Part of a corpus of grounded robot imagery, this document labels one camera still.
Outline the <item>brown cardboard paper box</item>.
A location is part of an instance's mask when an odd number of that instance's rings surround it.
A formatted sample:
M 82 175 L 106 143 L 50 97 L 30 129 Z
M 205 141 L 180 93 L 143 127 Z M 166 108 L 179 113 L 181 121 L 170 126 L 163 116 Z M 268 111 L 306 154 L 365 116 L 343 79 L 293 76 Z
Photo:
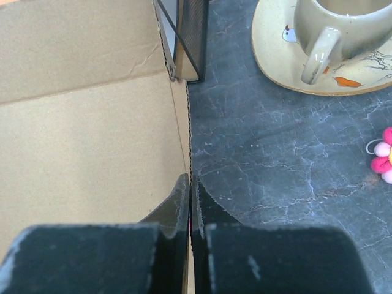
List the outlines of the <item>brown cardboard paper box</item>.
M 153 2 L 1 2 L 1 263 L 26 228 L 137 223 L 190 184 Z

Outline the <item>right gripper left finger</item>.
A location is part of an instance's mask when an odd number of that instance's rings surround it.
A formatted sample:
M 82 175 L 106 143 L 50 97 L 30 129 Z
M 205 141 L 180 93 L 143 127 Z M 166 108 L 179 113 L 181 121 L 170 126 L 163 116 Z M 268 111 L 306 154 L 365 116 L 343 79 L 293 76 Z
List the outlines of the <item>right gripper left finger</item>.
M 1 263 L 2 293 L 186 293 L 190 184 L 133 224 L 24 229 Z

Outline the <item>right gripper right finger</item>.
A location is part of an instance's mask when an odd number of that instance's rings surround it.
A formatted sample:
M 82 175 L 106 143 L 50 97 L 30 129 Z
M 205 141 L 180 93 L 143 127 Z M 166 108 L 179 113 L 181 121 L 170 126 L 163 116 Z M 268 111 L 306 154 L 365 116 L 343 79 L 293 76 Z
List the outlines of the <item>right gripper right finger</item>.
M 244 225 L 192 179 L 197 293 L 372 293 L 358 251 L 325 225 Z

